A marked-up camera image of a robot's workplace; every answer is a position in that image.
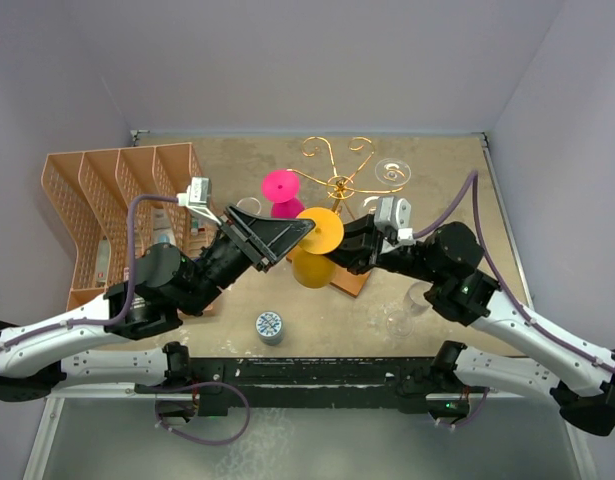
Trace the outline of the clear wine glass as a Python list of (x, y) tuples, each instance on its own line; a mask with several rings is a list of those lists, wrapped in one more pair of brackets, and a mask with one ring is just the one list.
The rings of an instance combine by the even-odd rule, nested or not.
[(373, 214), (377, 209), (379, 200), (379, 196), (369, 196), (365, 198), (360, 204), (359, 214), (361, 216), (366, 214)]
[(401, 308), (387, 315), (386, 327), (389, 334), (397, 338), (409, 336), (414, 329), (414, 321), (425, 314), (431, 304), (425, 294), (431, 284), (423, 281), (414, 282), (404, 295)]
[(408, 163), (396, 158), (380, 160), (374, 173), (377, 180), (388, 187), (390, 192), (398, 192), (411, 180), (411, 168)]

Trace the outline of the yellow plastic goblet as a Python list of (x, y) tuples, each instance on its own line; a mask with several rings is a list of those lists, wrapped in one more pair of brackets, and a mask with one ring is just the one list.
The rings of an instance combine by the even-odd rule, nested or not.
[(333, 211), (311, 207), (302, 211), (298, 219), (312, 220), (315, 227), (302, 239), (294, 251), (292, 273), (296, 281), (310, 289), (327, 286), (333, 279), (336, 265), (326, 257), (342, 242), (343, 222)]

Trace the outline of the pink plastic goblet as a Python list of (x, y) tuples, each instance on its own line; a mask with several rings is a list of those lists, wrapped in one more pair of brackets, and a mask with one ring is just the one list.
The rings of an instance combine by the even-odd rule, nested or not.
[(275, 170), (266, 175), (261, 183), (261, 193), (272, 204), (273, 218), (296, 218), (305, 207), (298, 199), (300, 189), (298, 176), (289, 170)]

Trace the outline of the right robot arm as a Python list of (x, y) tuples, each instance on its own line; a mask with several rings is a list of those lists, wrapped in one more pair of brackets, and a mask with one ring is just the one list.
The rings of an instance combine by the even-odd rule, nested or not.
[(580, 338), (521, 304), (479, 264), (486, 255), (462, 222), (446, 223), (425, 240), (406, 240), (371, 215), (344, 227), (327, 257), (353, 274), (374, 268), (429, 284), (424, 294), (445, 320), (495, 337), (521, 352), (511, 358), (446, 341), (432, 366), (443, 391), (461, 384), (552, 399), (561, 417), (589, 434), (615, 428), (615, 349)]

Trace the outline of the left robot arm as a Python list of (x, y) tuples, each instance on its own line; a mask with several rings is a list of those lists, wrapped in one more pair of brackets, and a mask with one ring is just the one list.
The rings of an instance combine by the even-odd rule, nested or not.
[(81, 307), (25, 327), (0, 321), (0, 400), (36, 400), (87, 383), (185, 390), (193, 369), (181, 343), (142, 352), (105, 346), (181, 327), (182, 315), (202, 315), (249, 268), (268, 271), (315, 227), (311, 219), (263, 218), (229, 206), (197, 258), (156, 243), (133, 261), (127, 281)]

